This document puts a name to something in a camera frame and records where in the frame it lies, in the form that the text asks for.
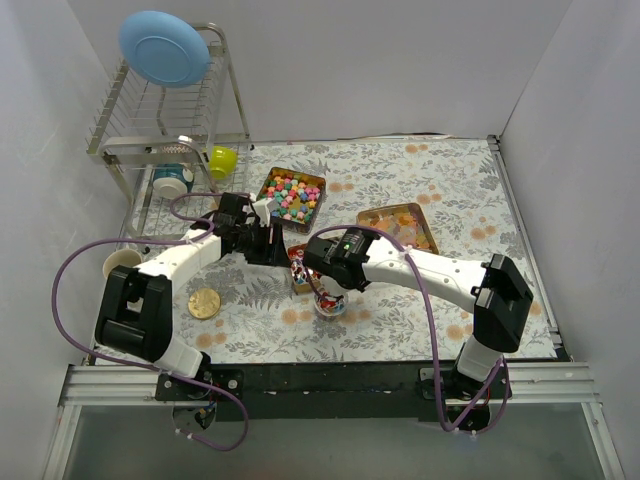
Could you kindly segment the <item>tin of lollipops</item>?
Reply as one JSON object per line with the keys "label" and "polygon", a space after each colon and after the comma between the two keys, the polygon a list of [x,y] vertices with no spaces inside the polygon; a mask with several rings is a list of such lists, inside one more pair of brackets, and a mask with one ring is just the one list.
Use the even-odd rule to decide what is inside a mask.
{"label": "tin of lollipops", "polygon": [[313,292],[313,288],[320,289],[320,275],[310,267],[303,265],[306,244],[294,245],[288,248],[288,256],[291,261],[290,273],[293,291],[296,294]]}

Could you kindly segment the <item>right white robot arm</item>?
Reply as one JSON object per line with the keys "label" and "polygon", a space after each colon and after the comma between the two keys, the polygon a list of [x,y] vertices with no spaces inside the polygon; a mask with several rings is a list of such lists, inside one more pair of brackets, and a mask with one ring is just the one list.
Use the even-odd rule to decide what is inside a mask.
{"label": "right white robot arm", "polygon": [[513,260],[460,260],[403,246],[378,229],[345,226],[338,239],[312,237],[303,265],[321,275],[335,298],[363,292],[372,283],[435,296],[473,315],[472,334],[444,374],[450,395],[475,397],[490,382],[501,357],[518,351],[534,295]]}

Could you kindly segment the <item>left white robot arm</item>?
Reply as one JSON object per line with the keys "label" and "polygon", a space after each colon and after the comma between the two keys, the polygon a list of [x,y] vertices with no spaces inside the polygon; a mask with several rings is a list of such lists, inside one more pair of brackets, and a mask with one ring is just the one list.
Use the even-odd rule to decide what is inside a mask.
{"label": "left white robot arm", "polygon": [[208,357],[173,331],[173,297],[202,268],[240,253],[248,264],[288,268],[283,229],[272,221],[279,208],[270,198],[224,193],[217,209],[190,223],[180,241],[135,267],[109,273],[95,329],[101,346],[145,360],[178,375],[178,387],[193,400],[213,386]]}

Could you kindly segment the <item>clear glass bowl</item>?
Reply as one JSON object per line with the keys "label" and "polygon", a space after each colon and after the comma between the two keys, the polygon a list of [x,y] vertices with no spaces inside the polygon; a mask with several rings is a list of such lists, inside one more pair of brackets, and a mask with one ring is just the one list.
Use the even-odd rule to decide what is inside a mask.
{"label": "clear glass bowl", "polygon": [[314,305],[317,312],[325,317],[332,318],[342,315],[348,305],[348,294],[344,293],[338,296],[330,295],[327,291],[321,290],[314,294]]}

